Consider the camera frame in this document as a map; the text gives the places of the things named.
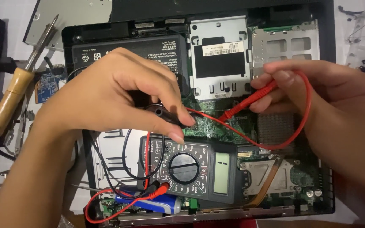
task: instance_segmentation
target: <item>hand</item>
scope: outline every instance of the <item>hand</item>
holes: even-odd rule
[[[181,102],[175,74],[167,66],[124,48],[109,52],[63,86],[43,105],[36,121],[52,121],[65,130],[138,129],[183,143],[180,127],[134,107],[127,93],[131,90],[143,91],[153,102],[160,99],[182,124],[195,124]]]
[[[325,61],[285,60],[264,65],[265,74],[251,82],[260,89],[272,79],[279,89],[250,106],[260,113],[305,110],[305,84],[313,86],[305,133],[319,158],[349,179],[365,185],[365,73]]]

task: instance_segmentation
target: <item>digital multimeter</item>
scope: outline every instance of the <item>digital multimeter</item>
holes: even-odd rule
[[[237,147],[233,144],[186,140],[184,145],[165,139],[164,158],[160,161],[162,140],[149,138],[149,169],[161,167],[150,182],[168,182],[166,194],[212,200],[232,204],[234,202],[237,168]],[[146,136],[140,139],[138,176],[144,176]],[[144,181],[138,181],[143,189]]]

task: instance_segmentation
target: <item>wooden handle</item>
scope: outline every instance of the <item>wooden handle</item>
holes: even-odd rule
[[[13,73],[12,80],[0,102],[0,136],[4,133],[5,128],[25,94],[29,83],[33,80],[33,77],[33,72],[21,68],[16,68]]]

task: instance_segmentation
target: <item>recycling symbol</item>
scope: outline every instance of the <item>recycling symbol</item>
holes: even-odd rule
[[[90,59],[88,56],[83,56],[83,57],[82,57],[82,60],[83,60],[84,62],[87,62],[87,61],[88,61],[88,59]]]

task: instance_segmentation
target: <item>blue circuit board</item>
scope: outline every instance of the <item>blue circuit board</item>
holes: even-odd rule
[[[40,80],[36,82],[34,87],[36,104],[46,102],[58,91],[58,82],[67,79],[67,73],[63,67],[54,68],[53,71],[47,69],[38,74]]]

